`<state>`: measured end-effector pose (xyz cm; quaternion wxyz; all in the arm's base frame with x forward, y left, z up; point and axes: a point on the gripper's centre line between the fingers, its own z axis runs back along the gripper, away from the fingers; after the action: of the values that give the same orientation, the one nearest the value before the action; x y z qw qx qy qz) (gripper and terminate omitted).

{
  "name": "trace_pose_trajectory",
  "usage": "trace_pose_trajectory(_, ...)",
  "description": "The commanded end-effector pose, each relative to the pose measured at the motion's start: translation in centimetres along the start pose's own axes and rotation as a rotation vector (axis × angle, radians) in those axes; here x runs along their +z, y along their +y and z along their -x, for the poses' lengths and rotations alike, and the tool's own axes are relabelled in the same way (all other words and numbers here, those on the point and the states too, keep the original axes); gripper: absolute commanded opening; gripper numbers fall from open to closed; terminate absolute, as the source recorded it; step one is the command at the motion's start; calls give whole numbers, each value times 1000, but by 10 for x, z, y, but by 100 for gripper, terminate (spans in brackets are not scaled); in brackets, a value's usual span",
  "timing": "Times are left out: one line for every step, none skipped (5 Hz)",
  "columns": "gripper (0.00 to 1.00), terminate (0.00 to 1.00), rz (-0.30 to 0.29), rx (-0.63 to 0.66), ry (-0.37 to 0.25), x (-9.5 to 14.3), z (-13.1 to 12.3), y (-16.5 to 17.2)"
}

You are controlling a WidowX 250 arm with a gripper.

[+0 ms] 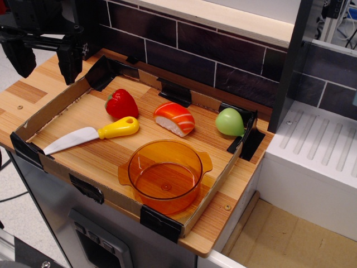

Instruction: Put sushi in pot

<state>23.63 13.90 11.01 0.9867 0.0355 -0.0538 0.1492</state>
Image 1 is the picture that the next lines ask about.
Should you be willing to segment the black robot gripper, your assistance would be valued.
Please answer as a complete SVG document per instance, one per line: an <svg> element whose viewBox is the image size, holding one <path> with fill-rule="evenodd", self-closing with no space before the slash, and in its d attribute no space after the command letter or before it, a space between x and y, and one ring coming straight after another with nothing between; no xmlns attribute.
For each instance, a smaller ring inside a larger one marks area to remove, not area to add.
<svg viewBox="0 0 357 268"><path fill-rule="evenodd" d="M35 36L65 35L57 57L67 85L82 72L82 58L90 56L89 1L1 1L1 27ZM79 31L76 44L69 35ZM36 67L33 50L22 40L5 40L1 45L17 73L27 78Z"/></svg>

